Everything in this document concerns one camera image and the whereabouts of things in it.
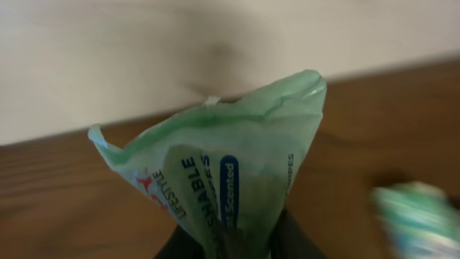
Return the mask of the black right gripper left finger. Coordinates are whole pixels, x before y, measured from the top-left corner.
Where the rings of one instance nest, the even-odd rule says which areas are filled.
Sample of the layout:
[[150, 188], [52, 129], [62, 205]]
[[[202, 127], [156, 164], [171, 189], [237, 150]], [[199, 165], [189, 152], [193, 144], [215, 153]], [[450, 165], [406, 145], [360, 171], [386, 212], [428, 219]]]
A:
[[204, 259], [202, 246], [178, 225], [154, 259]]

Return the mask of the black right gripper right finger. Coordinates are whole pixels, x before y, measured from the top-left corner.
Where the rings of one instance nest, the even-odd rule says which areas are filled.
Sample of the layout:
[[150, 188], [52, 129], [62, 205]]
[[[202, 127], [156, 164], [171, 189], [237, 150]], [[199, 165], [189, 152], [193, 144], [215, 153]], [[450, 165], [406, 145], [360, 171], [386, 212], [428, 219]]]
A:
[[283, 209], [272, 231], [270, 254], [271, 259], [327, 259], [287, 209]]

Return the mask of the mint Zappy wipes packet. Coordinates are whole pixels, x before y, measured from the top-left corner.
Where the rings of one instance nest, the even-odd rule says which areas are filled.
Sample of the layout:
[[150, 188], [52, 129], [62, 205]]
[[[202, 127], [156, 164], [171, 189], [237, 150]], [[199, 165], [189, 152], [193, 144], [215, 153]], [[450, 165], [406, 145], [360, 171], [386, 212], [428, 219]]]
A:
[[323, 117], [326, 82], [306, 70], [234, 103], [217, 98], [175, 114], [126, 147], [88, 136], [107, 165], [202, 248], [226, 258], [222, 231], [244, 258], [266, 258], [278, 221]]

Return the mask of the teal tissue pack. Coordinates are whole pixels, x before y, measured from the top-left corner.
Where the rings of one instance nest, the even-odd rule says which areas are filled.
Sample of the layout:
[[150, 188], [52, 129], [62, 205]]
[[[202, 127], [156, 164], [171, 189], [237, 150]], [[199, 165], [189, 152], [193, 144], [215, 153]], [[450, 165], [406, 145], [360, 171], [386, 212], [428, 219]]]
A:
[[435, 186], [421, 182], [372, 192], [391, 249], [404, 259], [459, 259], [459, 210]]

